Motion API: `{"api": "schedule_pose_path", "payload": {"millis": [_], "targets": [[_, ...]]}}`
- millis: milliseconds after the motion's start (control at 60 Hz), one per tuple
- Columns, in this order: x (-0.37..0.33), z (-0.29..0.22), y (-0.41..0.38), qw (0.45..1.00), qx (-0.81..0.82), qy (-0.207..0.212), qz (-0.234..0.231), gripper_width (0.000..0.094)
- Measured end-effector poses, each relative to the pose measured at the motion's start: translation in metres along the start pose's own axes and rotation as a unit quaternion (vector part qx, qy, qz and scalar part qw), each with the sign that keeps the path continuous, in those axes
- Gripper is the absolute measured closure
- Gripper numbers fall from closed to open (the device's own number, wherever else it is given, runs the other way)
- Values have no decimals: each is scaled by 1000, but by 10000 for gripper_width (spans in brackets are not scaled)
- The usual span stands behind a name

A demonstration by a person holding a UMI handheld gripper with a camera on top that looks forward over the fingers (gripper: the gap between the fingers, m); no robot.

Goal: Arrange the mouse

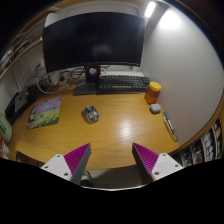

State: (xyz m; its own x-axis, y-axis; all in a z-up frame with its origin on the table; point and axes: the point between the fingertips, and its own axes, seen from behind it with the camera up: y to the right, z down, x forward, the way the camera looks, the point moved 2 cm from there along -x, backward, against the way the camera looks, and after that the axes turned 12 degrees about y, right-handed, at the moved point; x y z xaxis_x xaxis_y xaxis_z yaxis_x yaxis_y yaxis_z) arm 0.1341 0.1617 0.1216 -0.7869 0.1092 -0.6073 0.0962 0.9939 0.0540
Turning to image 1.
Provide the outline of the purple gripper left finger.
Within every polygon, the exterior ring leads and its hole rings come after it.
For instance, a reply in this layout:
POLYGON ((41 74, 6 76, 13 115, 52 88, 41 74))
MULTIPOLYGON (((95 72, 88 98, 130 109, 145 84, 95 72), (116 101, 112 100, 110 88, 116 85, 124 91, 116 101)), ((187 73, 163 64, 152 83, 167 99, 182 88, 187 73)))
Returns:
POLYGON ((85 144, 66 155, 56 154, 42 169, 79 185, 90 155, 91 145, 85 144))

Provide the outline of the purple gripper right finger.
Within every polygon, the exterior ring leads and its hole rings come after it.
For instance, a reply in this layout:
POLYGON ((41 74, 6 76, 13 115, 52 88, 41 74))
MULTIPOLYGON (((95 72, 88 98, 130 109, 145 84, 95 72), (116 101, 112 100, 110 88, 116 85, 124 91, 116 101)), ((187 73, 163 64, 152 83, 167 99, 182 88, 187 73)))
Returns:
POLYGON ((137 143, 132 144, 132 154, 144 184, 149 184, 182 169, 182 166, 167 153, 157 154, 137 143))

